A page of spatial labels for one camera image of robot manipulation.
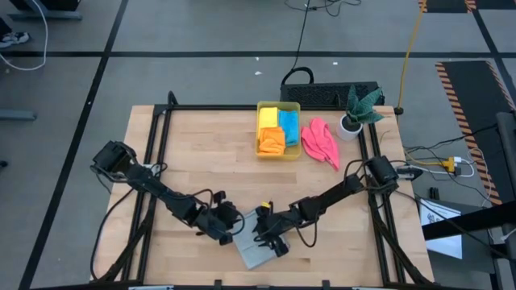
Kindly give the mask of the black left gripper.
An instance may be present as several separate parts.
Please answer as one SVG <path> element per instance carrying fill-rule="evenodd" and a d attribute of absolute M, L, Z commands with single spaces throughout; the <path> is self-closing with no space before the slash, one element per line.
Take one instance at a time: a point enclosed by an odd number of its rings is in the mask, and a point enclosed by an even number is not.
<path fill-rule="evenodd" d="M 219 240 L 220 246 L 233 242 L 234 234 L 231 230 L 234 224 L 240 222 L 240 212 L 233 203 L 222 203 L 226 198 L 224 191 L 214 194 L 213 200 L 216 208 L 207 209 L 202 215 L 201 232 L 214 240 Z"/>

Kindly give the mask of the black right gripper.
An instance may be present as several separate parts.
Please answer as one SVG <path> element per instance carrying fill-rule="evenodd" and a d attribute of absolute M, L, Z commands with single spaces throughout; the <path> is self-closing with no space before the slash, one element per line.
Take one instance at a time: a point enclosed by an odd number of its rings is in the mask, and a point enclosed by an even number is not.
<path fill-rule="evenodd" d="M 274 213 L 270 207 L 259 206 L 256 214 L 257 223 L 253 229 L 256 236 L 253 241 L 264 242 L 264 245 L 273 250 L 277 257 L 286 255 L 289 252 L 289 244 L 282 237 L 277 236 L 298 224 L 298 213 L 293 210 Z"/>

